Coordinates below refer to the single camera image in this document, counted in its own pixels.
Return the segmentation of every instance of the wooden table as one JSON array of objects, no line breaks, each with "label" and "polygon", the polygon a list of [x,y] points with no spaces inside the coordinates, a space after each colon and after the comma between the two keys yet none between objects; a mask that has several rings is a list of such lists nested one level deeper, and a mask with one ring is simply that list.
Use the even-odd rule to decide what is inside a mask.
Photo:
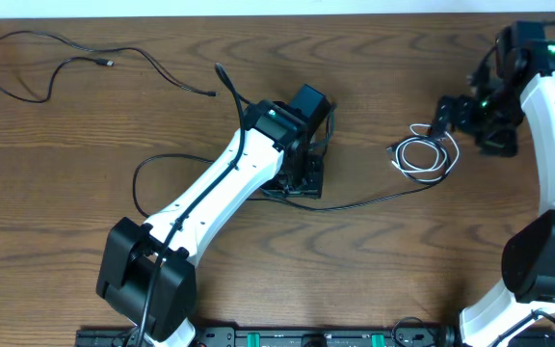
[{"label": "wooden table", "polygon": [[[441,95],[468,93],[466,74],[503,26],[552,17],[0,20],[0,35],[47,30],[139,46],[177,78],[222,93],[178,90],[133,54],[112,56],[112,68],[66,67],[44,104],[0,93],[0,345],[69,346],[79,328],[128,324],[94,292],[106,236],[123,216],[143,220],[130,196],[139,162],[215,158],[232,137],[236,114],[214,63],[252,100],[287,101],[308,83],[339,103],[324,196],[305,201],[329,206],[412,189],[385,147],[430,121]],[[79,54],[33,37],[2,42],[0,83],[44,96],[54,67]],[[245,203],[200,263],[197,316],[241,326],[388,326],[406,315],[455,323],[499,279],[507,240],[537,216],[535,156],[521,130],[512,159],[481,156],[457,135],[454,173],[424,193],[326,214]],[[203,169],[151,164],[141,204],[156,211]]]}]

